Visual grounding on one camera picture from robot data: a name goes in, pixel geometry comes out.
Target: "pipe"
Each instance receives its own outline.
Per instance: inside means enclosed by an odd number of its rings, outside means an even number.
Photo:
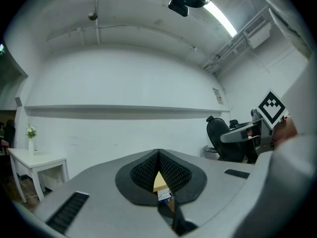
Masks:
[[[97,16],[98,16],[96,19],[96,35],[97,35],[97,43],[98,43],[98,45],[100,45],[100,35],[99,35],[99,25],[98,25],[98,18],[99,18],[98,1],[99,0],[95,0],[95,12],[97,13]]]
[[[238,48],[244,42],[245,39],[246,37],[244,35],[239,38],[239,40],[221,56],[221,59],[225,60],[234,49]]]
[[[79,27],[79,28],[77,28],[77,31],[80,33],[81,44],[84,47],[85,46],[85,42],[84,42],[84,36],[83,36],[83,29],[81,27]]]
[[[248,48],[246,48],[243,52],[240,53],[239,56],[242,56],[246,51],[248,50]],[[236,59],[239,57],[239,56],[236,56],[232,61],[230,61],[228,64],[226,64],[226,67],[229,67],[234,61],[236,61]],[[221,71],[222,71],[223,68],[221,68],[219,71],[217,71],[214,76],[217,76]]]
[[[202,69],[205,69],[207,66],[209,66],[209,65],[210,65],[209,63],[210,63],[210,62],[211,62],[211,58],[209,58],[208,61],[204,63],[204,65],[202,66]]]
[[[135,28],[138,28],[138,29],[145,29],[145,30],[147,30],[147,31],[151,31],[151,32],[154,32],[154,33],[162,34],[162,35],[165,35],[165,36],[167,36],[167,37],[169,37],[169,38],[172,38],[172,39],[174,39],[174,40],[176,40],[176,41],[178,41],[178,42],[180,42],[180,43],[182,43],[182,44],[188,46],[190,49],[193,48],[193,45],[192,45],[192,44],[189,44],[189,43],[185,42],[184,40],[180,40],[180,37],[179,37],[179,36],[173,35],[173,34],[170,34],[170,33],[167,33],[167,32],[165,32],[165,31],[160,31],[159,29],[153,29],[153,28],[150,28],[150,27],[137,26],[137,25],[101,25],[101,26],[98,25],[98,28],[99,28],[99,29],[101,29],[101,28],[102,28],[102,29],[104,29],[104,28],[113,28],[113,27],[135,27]],[[91,28],[97,28],[97,26],[81,27],[81,29],[82,29],[83,31],[84,31],[84,30],[91,29]],[[58,33],[58,34],[56,34],[56,35],[53,35],[53,36],[47,38],[46,41],[50,41],[50,40],[52,40],[52,39],[55,39],[55,38],[57,38],[57,37],[60,37],[60,36],[62,36],[62,35],[68,34],[68,33],[72,33],[72,32],[74,32],[74,31],[77,31],[77,28],[71,29],[71,30],[68,30],[68,31],[65,31],[65,32],[62,32],[62,33]]]

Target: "air vent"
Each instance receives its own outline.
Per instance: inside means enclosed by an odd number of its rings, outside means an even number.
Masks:
[[[257,19],[255,19],[250,25],[248,25],[243,33],[246,37],[253,35],[259,28],[261,28],[266,23],[266,18],[263,15],[260,15]]]
[[[87,201],[89,195],[75,192],[46,222],[57,232],[64,234],[76,215]]]
[[[240,177],[240,178],[244,178],[244,179],[247,179],[250,175],[250,173],[246,173],[246,172],[242,172],[242,171],[238,171],[238,170],[233,170],[233,169],[228,169],[225,171],[225,173],[228,175],[231,175],[231,176]]]

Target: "ceiling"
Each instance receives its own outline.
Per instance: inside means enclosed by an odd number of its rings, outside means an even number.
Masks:
[[[98,0],[100,44],[151,48],[202,67],[231,36],[204,8],[182,17],[170,0]],[[237,31],[257,14],[264,0],[212,0]],[[32,0],[30,28],[43,56],[98,45],[96,22],[88,19],[95,0]]]

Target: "wall shelf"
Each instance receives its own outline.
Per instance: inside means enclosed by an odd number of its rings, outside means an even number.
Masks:
[[[206,119],[222,110],[126,105],[25,106],[31,117],[69,119]]]
[[[192,109],[176,107],[157,107],[157,106],[130,106],[130,105],[47,105],[47,106],[25,106],[26,111],[54,111],[54,110],[125,110],[125,111],[175,111],[175,112],[223,112],[227,110],[210,110],[210,109]]]

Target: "sign on wall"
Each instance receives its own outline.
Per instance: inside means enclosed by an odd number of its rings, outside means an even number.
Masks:
[[[217,101],[219,104],[223,105],[222,97],[218,89],[213,88],[213,92],[216,95]]]

